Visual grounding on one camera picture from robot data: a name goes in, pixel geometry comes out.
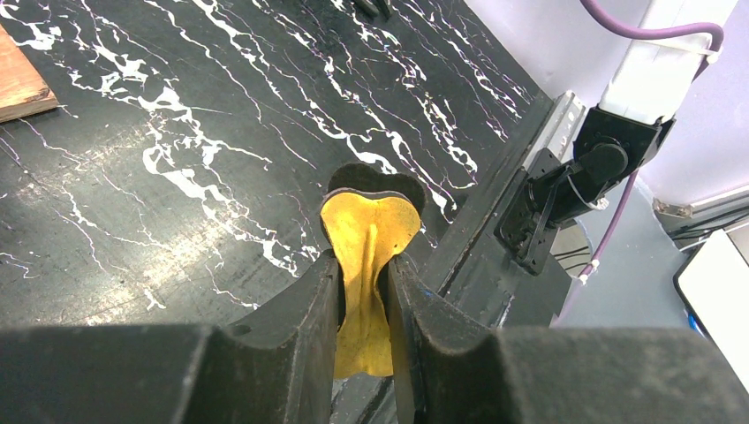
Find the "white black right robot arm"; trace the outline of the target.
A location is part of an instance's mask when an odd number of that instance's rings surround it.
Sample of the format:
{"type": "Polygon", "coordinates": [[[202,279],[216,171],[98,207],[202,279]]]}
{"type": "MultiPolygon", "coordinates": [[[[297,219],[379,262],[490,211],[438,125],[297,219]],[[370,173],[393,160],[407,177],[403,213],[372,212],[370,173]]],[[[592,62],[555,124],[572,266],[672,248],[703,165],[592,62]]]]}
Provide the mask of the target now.
{"type": "Polygon", "coordinates": [[[723,51],[733,1],[653,1],[628,25],[599,3],[583,8],[601,27],[629,41],[600,100],[585,112],[560,96],[519,171],[522,186],[495,235],[511,258],[539,274],[557,233],[607,206],[616,186],[632,190],[641,167],[660,150],[692,83],[723,51]]]}

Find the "yellow black eraser pad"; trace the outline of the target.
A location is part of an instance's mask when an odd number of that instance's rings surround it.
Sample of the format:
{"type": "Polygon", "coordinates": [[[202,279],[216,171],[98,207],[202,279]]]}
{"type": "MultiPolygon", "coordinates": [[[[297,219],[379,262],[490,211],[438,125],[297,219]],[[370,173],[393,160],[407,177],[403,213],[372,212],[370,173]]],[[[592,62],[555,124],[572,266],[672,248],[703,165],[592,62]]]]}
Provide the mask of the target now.
{"type": "Polygon", "coordinates": [[[416,178],[348,163],[331,176],[320,219],[342,274],[334,377],[393,374],[381,273],[421,228],[427,204],[416,178]]]}

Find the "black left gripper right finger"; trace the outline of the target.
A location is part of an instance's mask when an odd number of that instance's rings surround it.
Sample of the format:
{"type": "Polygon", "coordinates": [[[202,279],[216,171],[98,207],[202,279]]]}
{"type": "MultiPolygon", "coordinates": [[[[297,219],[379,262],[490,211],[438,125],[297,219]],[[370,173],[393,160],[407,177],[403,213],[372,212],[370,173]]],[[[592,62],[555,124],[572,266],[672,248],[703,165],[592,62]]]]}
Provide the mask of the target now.
{"type": "Polygon", "coordinates": [[[745,423],[748,394],[690,329],[491,329],[386,265],[402,423],[745,423]]]}

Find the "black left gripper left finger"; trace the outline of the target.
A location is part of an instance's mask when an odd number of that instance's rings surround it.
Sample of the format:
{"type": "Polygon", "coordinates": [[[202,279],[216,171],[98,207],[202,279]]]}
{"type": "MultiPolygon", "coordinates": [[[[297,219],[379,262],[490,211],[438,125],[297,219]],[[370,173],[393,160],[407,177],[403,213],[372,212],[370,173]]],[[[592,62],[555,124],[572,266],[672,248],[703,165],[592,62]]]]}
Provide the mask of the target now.
{"type": "Polygon", "coordinates": [[[326,423],[341,272],[331,251],[232,324],[1,334],[4,423],[326,423]]]}

